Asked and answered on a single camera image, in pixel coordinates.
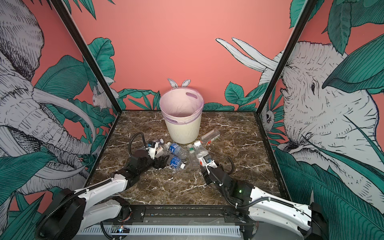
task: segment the wallpaper mural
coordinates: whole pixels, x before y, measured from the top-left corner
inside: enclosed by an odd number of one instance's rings
[[[291,13],[303,2],[293,0]],[[323,206],[330,239],[384,239],[384,153],[378,142],[384,28],[372,24],[384,24],[384,1],[320,0],[314,11],[320,16],[312,13],[316,22],[306,25],[262,122],[293,201]],[[348,42],[362,38],[353,34],[358,26],[376,36],[347,54]],[[322,43],[305,41],[321,34]],[[219,42],[245,66],[263,72],[259,84],[270,81],[281,54],[270,60],[234,41],[253,59]]]
[[[96,106],[91,98],[90,103],[82,100],[88,85],[98,85],[86,62],[70,55],[62,55],[58,62],[44,56],[48,55],[44,48],[55,43],[47,43],[52,35],[45,36],[49,29],[40,23],[50,22],[59,23],[55,28],[72,44],[71,49],[56,45],[53,50],[81,55],[47,4],[0,1],[1,240],[33,239],[35,223],[52,196],[64,188],[84,186],[116,117],[110,101]],[[50,22],[39,23],[35,15]],[[108,46],[107,39],[90,44],[104,57],[108,54],[103,46]],[[106,78],[113,78],[113,61],[104,66],[109,67]],[[106,98],[98,91],[98,98]],[[81,138],[74,137],[79,132]]]

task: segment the black cable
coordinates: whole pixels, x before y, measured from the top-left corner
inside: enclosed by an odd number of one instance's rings
[[[227,156],[228,160],[231,162],[232,168],[231,171],[229,171],[228,175],[231,175],[235,171],[235,164],[233,163],[232,159]]]
[[[320,229],[320,231],[324,234],[324,236],[326,237],[326,239],[328,240],[328,237],[327,237],[327,235],[325,234],[325,232],[323,231],[323,229],[321,228],[321,226],[315,221],[315,220],[313,220],[313,218],[311,217],[311,216],[309,216],[308,214],[306,214],[305,212],[302,212],[302,213],[304,213],[305,215],[307,215],[314,223],[316,223],[316,225],[319,227],[319,229]]]
[[[132,142],[133,142],[133,140],[134,140],[139,134],[141,134],[141,137],[142,137],[142,140],[143,140],[143,143],[144,143],[144,147],[147,147],[147,144],[145,143],[144,133],[143,133],[143,132],[138,132],[138,133],[136,133],[136,134],[133,135],[133,137],[130,139],[129,144],[128,144],[128,152],[129,152],[129,155],[130,155],[130,156],[132,156],[132,150],[131,150]]]
[[[100,222],[100,228],[101,228],[101,231],[103,232],[103,234],[104,234],[104,236],[106,237],[106,238],[108,238],[109,240],[114,240],[114,239],[123,239],[123,238],[125,238],[127,235],[124,235],[123,237],[121,236],[119,236],[119,237],[113,237],[112,235],[111,236],[109,236],[108,234],[107,234],[107,231],[105,230],[105,228],[104,228],[104,224],[103,224],[103,222],[101,221]]]
[[[96,184],[96,185],[93,185],[91,187],[88,187],[87,189],[89,190],[93,190],[95,188],[98,188],[104,184],[107,184],[109,182],[111,182],[112,179],[107,179],[106,181],[104,182],[101,182],[99,184]],[[49,214],[47,214],[42,220],[41,222],[39,223],[39,225],[36,227],[36,231],[35,231],[35,239],[36,240],[47,240],[46,237],[42,237],[40,235],[40,232],[41,232],[41,229],[43,228],[43,226],[46,224],[46,222],[48,221],[48,219],[50,217],[52,217],[53,214],[55,214],[61,207],[63,207],[65,204],[67,204],[69,201],[71,201],[72,199],[74,199],[75,197],[77,197],[78,195],[81,195],[85,192],[87,192],[87,189],[83,189],[75,194],[73,194],[72,196],[69,196],[68,198],[66,198],[64,201],[62,201],[55,209],[53,209]]]

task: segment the empty plastic bottle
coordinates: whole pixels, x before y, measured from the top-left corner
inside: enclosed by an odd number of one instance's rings
[[[184,169],[185,168],[185,164],[183,163],[183,161],[179,158],[179,157],[177,157],[177,156],[175,156],[175,155],[170,155],[169,156],[169,158],[170,158],[170,162],[169,162],[169,165],[171,166],[171,167],[173,167],[175,170],[178,170],[178,169]]]
[[[183,159],[183,160],[187,158],[187,155],[188,155],[187,150],[180,147],[177,143],[171,144],[170,142],[168,142],[167,144],[169,146],[169,152],[170,153],[176,155],[177,157],[179,157],[180,159]]]
[[[189,164],[192,166],[199,164],[199,161],[197,160],[196,152],[195,152],[195,149],[193,148],[193,145],[188,144],[187,148],[189,150],[189,155],[188,155]]]

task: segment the pink wall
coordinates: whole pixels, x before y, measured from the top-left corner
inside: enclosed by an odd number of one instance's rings
[[[179,86],[191,79],[206,103],[225,100],[229,82],[241,85],[245,94],[254,89],[261,73],[233,58],[216,38],[232,42],[236,37],[269,58],[282,51],[290,29],[289,1],[93,1],[96,19],[84,7],[71,2],[72,17],[87,44],[109,38],[115,50],[116,91],[124,88],[170,88],[167,78]],[[144,104],[142,99],[135,99]],[[127,109],[138,109],[127,99]]]

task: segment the elephant tusk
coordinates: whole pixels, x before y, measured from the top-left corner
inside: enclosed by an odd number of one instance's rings
[[[48,179],[48,180],[65,179],[65,178],[73,177],[79,174],[84,168],[85,166],[82,166],[78,169],[71,170],[71,171],[60,171],[60,170],[56,170],[56,169],[44,166],[42,169],[37,171],[37,173],[35,173],[35,176],[43,179]]]
[[[33,89],[32,98],[38,103],[53,104],[58,107],[71,110],[72,112],[79,115],[81,118],[83,118],[87,122],[87,124],[91,128],[93,141],[95,140],[95,136],[96,136],[95,127],[93,126],[93,123],[89,118],[89,116],[83,110],[81,110],[78,106],[74,105],[73,103],[70,103],[69,101],[63,98],[44,92],[43,90],[40,90],[38,88]]]

